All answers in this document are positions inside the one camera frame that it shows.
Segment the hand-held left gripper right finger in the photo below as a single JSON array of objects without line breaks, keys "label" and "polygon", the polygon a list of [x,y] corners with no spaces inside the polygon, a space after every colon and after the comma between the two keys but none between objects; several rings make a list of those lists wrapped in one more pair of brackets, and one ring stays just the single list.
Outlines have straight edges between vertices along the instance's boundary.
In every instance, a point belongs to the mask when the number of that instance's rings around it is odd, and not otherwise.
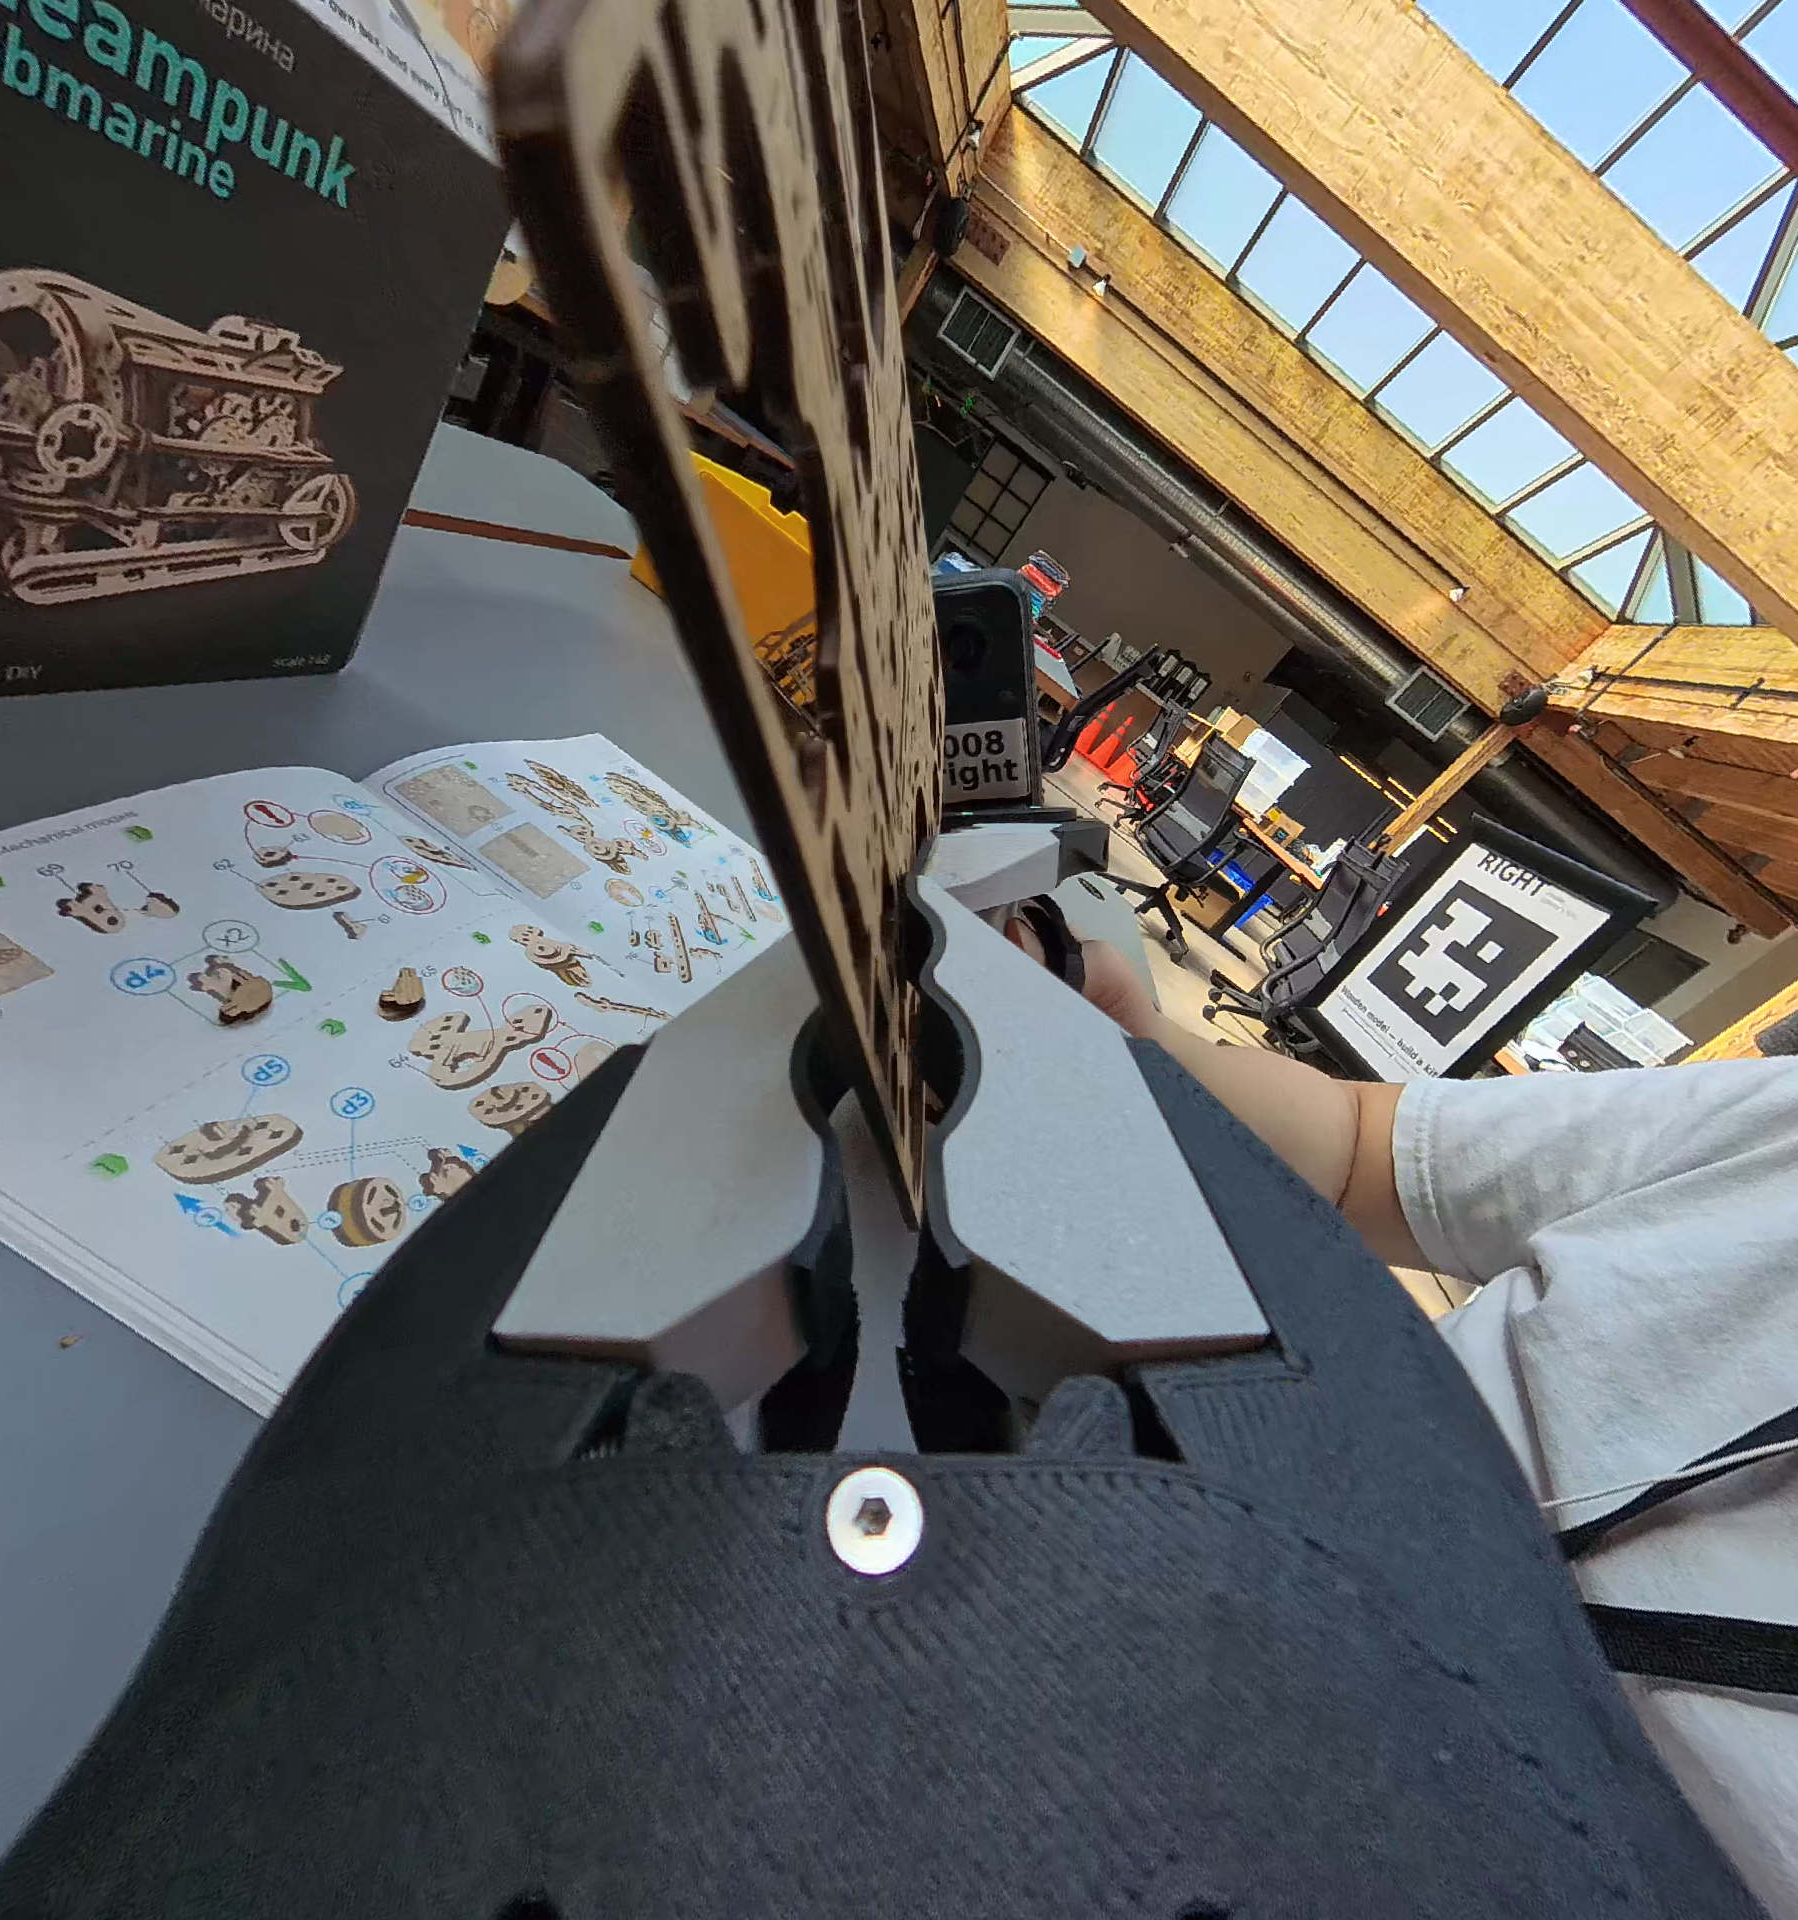
[{"label": "hand-held left gripper right finger", "polygon": [[1008,1452],[1065,1379],[1270,1348],[1270,1323],[1126,1044],[941,884],[920,1062],[940,1113],[898,1378],[920,1452]]}]

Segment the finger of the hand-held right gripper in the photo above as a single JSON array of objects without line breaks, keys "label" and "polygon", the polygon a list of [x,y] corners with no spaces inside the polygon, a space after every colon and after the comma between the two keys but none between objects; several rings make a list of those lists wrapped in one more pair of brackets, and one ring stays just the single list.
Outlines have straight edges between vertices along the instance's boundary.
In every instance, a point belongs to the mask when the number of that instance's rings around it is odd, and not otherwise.
[{"label": "finger of the hand-held right gripper", "polygon": [[1058,828],[958,828],[923,862],[925,884],[976,914],[1047,895],[1059,881]]}]

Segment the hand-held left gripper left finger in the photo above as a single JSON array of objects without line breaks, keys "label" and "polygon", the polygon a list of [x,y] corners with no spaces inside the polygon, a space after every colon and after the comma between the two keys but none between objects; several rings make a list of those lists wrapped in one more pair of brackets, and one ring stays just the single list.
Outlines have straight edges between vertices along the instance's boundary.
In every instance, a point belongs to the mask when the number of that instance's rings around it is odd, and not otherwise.
[{"label": "hand-held left gripper left finger", "polygon": [[858,1362],[846,1095],[791,939],[639,1052],[494,1325],[529,1357],[699,1378],[760,1448],[834,1448]]}]

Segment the laser-cut wooden parts sheet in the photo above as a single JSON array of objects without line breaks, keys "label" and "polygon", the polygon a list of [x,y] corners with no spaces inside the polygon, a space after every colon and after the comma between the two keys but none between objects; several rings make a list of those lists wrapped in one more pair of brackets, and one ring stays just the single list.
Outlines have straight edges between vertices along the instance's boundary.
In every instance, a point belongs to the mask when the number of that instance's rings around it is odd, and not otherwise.
[{"label": "laser-cut wooden parts sheet", "polygon": [[[913,1225],[926,1184],[908,884],[943,680],[858,5],[521,5],[490,66],[505,190]],[[652,339],[791,459],[814,710],[756,661]]]}]

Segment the person's right forearm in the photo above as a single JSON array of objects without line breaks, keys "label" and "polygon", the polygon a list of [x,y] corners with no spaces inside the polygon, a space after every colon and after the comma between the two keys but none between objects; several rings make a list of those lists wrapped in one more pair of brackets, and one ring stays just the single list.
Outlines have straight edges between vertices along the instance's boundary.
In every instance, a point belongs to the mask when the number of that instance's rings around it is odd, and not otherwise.
[{"label": "person's right forearm", "polygon": [[1112,1019],[1135,1038],[1161,1045],[1231,1116],[1329,1202],[1379,1262],[1401,1269],[1427,1266],[1396,1189],[1393,1136],[1401,1087],[1333,1078],[1260,1047],[1202,1044],[1148,1000]]}]

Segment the black model kit box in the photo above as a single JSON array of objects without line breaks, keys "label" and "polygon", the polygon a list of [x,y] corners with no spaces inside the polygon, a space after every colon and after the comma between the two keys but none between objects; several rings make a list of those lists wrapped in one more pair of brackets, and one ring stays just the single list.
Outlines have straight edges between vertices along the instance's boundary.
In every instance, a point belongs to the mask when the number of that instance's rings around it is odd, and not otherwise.
[{"label": "black model kit box", "polygon": [[298,2],[0,2],[0,698],[331,675],[503,252]]}]

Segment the person's right hand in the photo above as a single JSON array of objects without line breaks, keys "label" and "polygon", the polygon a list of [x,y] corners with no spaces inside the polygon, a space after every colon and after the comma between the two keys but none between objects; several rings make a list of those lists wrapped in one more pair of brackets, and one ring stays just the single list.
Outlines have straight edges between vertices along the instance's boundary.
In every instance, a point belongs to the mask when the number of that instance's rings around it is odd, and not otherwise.
[{"label": "person's right hand", "polygon": [[1105,942],[1081,944],[1078,965],[1065,973],[1065,978],[1128,1036],[1152,1044],[1167,1038],[1170,1023],[1153,1001],[1152,977],[1135,973],[1119,948]]}]

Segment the black office chair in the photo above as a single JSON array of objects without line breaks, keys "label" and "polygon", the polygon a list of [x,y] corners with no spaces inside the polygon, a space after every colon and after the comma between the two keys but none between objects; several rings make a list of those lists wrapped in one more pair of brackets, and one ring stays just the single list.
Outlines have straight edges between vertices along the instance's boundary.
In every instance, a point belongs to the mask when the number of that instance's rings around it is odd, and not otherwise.
[{"label": "black office chair", "polygon": [[1189,954],[1175,899],[1196,897],[1211,886],[1214,857],[1234,837],[1234,802],[1252,771],[1253,761],[1241,749],[1211,736],[1175,794],[1137,824],[1137,847],[1158,870],[1158,884],[1105,874],[1107,886],[1137,899],[1135,917],[1152,910],[1161,917],[1164,951],[1175,967]]},{"label": "black office chair", "polygon": [[1221,1014],[1256,1020],[1270,1050],[1308,1062],[1321,1058],[1321,1042],[1303,1014],[1317,1004],[1342,957],[1374,929],[1404,874],[1402,857],[1347,845],[1317,899],[1270,939],[1270,967],[1261,980],[1247,990],[1211,973],[1202,1020],[1214,1023]]}]

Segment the yellow plastic bin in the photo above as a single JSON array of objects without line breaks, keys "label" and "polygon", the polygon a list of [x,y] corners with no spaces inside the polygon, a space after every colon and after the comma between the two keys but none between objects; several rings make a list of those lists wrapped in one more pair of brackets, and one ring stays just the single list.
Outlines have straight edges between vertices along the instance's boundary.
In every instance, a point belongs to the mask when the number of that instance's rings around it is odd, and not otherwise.
[{"label": "yellow plastic bin", "polygon": [[700,452],[691,461],[753,652],[791,700],[810,700],[817,582],[809,526],[740,469]]}]

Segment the framed black-white marker sign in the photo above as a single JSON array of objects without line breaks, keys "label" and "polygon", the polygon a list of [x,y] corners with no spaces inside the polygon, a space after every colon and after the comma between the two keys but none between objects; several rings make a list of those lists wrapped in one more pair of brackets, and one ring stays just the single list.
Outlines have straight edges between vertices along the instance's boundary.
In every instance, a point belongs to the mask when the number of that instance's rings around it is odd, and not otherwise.
[{"label": "framed black-white marker sign", "polygon": [[1475,818],[1287,1024],[1358,1081],[1470,1076],[1657,910],[1630,881]]}]

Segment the open instruction booklet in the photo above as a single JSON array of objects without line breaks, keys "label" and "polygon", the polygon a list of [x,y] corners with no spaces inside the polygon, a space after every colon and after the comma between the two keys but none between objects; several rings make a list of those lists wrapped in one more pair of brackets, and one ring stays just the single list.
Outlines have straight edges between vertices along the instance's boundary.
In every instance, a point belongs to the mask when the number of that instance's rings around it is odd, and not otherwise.
[{"label": "open instruction booklet", "polygon": [[599,734],[268,767],[0,836],[0,1240],[268,1412],[508,1141],[776,944]]}]

